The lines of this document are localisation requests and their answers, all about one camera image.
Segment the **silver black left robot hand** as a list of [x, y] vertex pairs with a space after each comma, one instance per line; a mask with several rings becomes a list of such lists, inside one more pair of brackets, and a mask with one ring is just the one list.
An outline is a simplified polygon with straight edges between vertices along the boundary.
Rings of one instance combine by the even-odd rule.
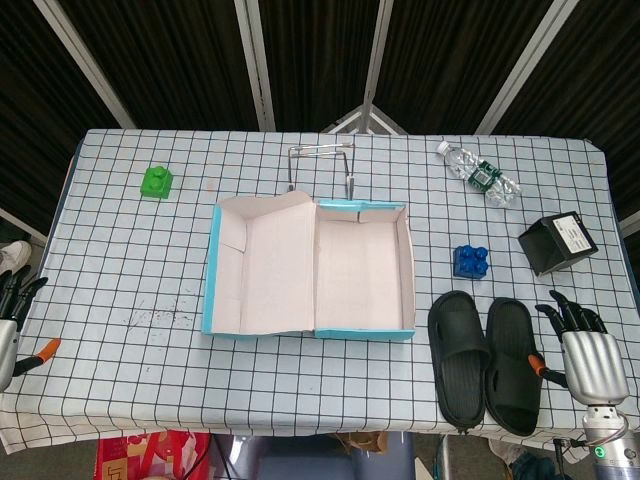
[[15, 273], [1, 274], [1, 377], [0, 388], [4, 392], [15, 377], [45, 364], [57, 352], [60, 338], [50, 340], [37, 354], [17, 359], [18, 344], [27, 313], [36, 293], [46, 285], [48, 278], [41, 277], [23, 286], [23, 280], [31, 270], [30, 265], [19, 268]]

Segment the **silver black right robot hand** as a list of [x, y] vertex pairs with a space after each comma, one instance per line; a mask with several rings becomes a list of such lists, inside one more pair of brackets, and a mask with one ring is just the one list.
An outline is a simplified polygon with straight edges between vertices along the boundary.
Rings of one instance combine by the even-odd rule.
[[540, 354], [532, 353], [528, 362], [534, 373], [569, 390], [585, 406], [619, 405], [629, 396], [629, 387], [616, 338], [600, 315], [569, 300], [557, 290], [550, 296], [555, 306], [537, 304], [560, 341], [564, 370], [550, 369]]

